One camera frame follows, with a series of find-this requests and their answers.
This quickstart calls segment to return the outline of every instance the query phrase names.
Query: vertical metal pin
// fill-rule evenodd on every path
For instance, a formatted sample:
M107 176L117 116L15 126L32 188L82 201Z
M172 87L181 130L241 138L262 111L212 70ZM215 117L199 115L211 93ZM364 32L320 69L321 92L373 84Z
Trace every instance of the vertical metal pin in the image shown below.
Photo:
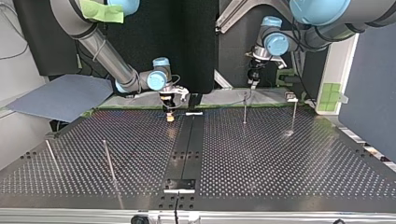
M114 169L113 169L113 162L111 161L110 151L108 150L108 145L106 140L103 140L103 147L105 148L107 162L108 162L108 166L110 167L111 176L113 177L114 181L117 181L116 174L114 173Z
M296 120L297 104L298 104L298 102L294 102L293 121L291 123L291 130L292 131L294 131L294 121Z
M244 124L246 124L247 123L247 113L248 113L248 106L247 105L245 105L245 112L244 112Z
M53 154L52 146L50 145L50 141L48 139L46 140L46 143L47 143L47 147L49 148L50 156L52 157L53 160L56 160L55 154Z
M244 98L244 124L248 123L248 94L245 94Z

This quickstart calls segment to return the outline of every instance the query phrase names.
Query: white wall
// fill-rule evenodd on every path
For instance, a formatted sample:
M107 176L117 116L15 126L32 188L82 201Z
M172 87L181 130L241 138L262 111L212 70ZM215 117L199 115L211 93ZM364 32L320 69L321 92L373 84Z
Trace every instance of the white wall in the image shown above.
M12 5L12 0L0 0ZM21 32L18 18L0 6ZM16 33L0 11L0 58L24 50L26 42ZM0 170L25 151L39 145L50 131L49 121L4 109L16 98L45 84L38 74L30 50L12 59L0 60Z
M329 46L329 54L323 71L317 105L320 104L321 94L323 93L322 89L325 83L340 83L341 93L345 93L358 40L359 35L355 35L348 40L333 43ZM318 111L317 109L317 113L320 115L339 115L341 105L339 103L334 112Z

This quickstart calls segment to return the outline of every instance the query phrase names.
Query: perforated metal table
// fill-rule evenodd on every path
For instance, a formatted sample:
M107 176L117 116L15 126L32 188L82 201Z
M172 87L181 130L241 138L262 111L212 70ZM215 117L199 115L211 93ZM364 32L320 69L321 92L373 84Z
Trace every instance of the perforated metal table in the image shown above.
M0 172L0 207L174 210L173 179L195 180L177 209L396 213L396 174L323 117L291 107L107 110ZM108 142L117 185L109 171Z

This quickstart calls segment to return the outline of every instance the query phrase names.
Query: gray cloth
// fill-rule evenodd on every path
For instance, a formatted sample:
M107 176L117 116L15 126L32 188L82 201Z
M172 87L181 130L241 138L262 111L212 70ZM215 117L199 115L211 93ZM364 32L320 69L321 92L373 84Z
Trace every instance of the gray cloth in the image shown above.
M22 96L7 108L47 119L72 122L113 92L108 80L65 75Z

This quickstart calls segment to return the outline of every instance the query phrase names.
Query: green sticker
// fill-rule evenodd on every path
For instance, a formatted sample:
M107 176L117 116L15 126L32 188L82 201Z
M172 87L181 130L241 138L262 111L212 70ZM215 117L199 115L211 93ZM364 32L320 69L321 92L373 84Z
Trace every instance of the green sticker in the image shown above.
M122 6L105 6L92 0L79 0L79 3L86 19L118 23L124 21Z
M340 101L341 84L324 83L318 105L318 111L334 112Z

